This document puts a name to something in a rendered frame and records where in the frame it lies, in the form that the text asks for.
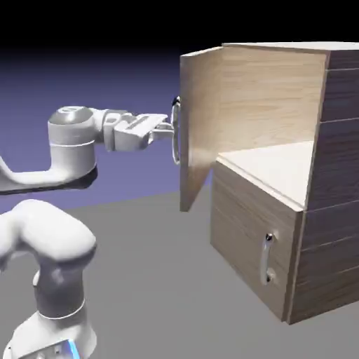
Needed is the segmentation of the light wood closed door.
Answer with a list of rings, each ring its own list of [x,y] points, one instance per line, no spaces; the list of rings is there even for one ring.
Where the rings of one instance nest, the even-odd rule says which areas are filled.
[[[303,210],[242,170],[217,161],[212,177],[210,242],[281,321],[287,319]],[[269,267],[276,277],[262,285],[262,243],[274,235]]]

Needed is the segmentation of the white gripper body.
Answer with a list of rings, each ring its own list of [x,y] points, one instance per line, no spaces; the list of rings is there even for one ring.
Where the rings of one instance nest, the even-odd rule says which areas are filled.
[[[130,123],[122,121],[114,126],[116,151],[136,151],[149,145],[150,133],[167,120],[166,114],[138,114]]]

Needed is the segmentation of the light wood door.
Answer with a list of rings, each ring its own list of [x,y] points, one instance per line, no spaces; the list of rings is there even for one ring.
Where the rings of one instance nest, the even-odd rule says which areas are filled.
[[[287,319],[303,210],[242,170],[217,161],[212,177],[210,242],[281,321]],[[262,243],[274,235],[269,267],[276,277],[262,285]]]
[[[190,211],[215,158],[222,47],[180,57],[180,200]]]

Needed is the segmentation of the light wood cabinet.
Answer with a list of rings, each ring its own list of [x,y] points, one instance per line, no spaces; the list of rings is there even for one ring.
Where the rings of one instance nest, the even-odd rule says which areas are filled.
[[[359,301],[359,43],[228,43],[217,161],[303,210],[289,324]]]

